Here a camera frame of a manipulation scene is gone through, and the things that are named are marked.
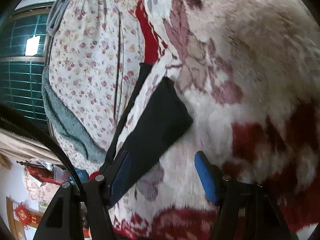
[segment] red hanging decoration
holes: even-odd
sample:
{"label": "red hanging decoration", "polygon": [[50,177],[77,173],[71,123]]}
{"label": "red hanging decoration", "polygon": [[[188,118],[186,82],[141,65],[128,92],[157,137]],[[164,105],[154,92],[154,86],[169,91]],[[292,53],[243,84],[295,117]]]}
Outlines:
{"label": "red hanging decoration", "polygon": [[30,215],[29,210],[26,208],[26,205],[23,202],[21,202],[17,206],[17,208],[14,209],[14,212],[17,218],[19,219],[19,221],[21,222],[21,224],[25,227],[30,225],[31,223],[36,222],[36,218]]}

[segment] beige curtain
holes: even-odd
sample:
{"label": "beige curtain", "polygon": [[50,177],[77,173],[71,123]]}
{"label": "beige curtain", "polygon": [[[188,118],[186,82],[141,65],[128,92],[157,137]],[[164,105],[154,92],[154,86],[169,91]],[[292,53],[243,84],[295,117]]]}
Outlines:
{"label": "beige curtain", "polygon": [[30,161],[31,158],[61,164],[58,157],[38,141],[0,129],[0,153],[7,157]]}

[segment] gray towel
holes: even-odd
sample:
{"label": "gray towel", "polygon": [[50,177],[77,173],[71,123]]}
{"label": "gray towel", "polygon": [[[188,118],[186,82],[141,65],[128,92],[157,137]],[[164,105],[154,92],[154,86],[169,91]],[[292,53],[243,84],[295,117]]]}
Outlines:
{"label": "gray towel", "polygon": [[97,145],[79,119],[53,91],[49,81],[49,64],[44,67],[42,73],[42,96],[47,118],[62,138],[72,143],[87,160],[103,163],[106,151]]}
{"label": "gray towel", "polygon": [[54,37],[55,33],[57,32],[60,26],[64,11],[66,10],[69,2],[70,0],[56,0],[52,5],[47,18],[47,26],[46,26],[47,33],[50,36]]}

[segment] window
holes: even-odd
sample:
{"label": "window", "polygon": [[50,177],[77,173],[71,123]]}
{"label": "window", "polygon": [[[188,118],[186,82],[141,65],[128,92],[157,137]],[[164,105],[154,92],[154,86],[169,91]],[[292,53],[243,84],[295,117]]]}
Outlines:
{"label": "window", "polygon": [[48,130],[41,93],[49,9],[12,16],[0,33],[0,101]]}

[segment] silver bolt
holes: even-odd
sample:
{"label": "silver bolt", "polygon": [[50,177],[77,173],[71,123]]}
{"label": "silver bolt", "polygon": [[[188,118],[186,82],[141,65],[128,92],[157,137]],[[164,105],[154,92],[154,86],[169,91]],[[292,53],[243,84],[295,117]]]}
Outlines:
{"label": "silver bolt", "polygon": [[231,180],[231,176],[229,176],[229,175],[223,175],[222,178],[225,181],[230,181]]}
{"label": "silver bolt", "polygon": [[104,180],[104,176],[103,175],[98,175],[96,177],[96,181],[102,181],[102,180]]}
{"label": "silver bolt", "polygon": [[64,183],[62,183],[62,187],[63,188],[67,188],[67,187],[69,187],[70,186],[70,182],[64,182]]}

